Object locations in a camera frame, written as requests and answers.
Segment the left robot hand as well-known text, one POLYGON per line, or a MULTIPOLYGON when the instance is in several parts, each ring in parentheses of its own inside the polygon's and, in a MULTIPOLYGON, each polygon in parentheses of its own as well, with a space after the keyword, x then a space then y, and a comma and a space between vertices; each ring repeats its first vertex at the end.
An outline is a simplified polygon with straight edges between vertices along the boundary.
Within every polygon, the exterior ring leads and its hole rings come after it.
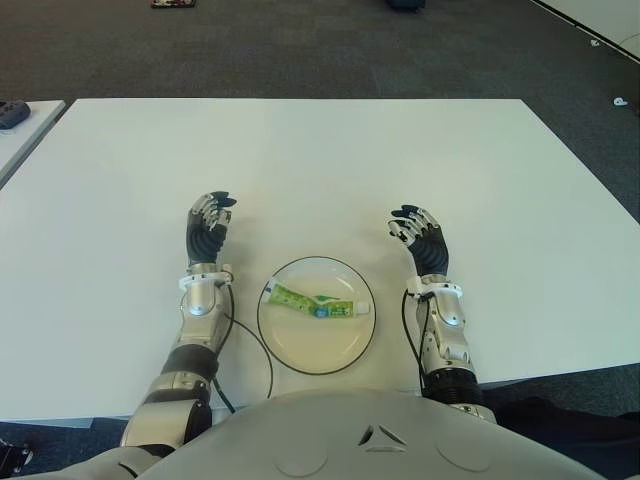
POLYGON ((189 265, 217 262, 236 203, 226 191, 205 193, 194 202, 186 226, 189 265))

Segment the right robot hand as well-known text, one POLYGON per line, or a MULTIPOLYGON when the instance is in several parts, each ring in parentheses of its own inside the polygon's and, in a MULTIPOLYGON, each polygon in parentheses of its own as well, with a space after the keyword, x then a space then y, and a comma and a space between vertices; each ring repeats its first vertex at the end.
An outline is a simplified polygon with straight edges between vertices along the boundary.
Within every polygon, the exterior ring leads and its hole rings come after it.
POLYGON ((389 234, 409 252, 416 274, 446 276, 449 251, 438 221, 424 208, 404 204, 391 211, 389 234))

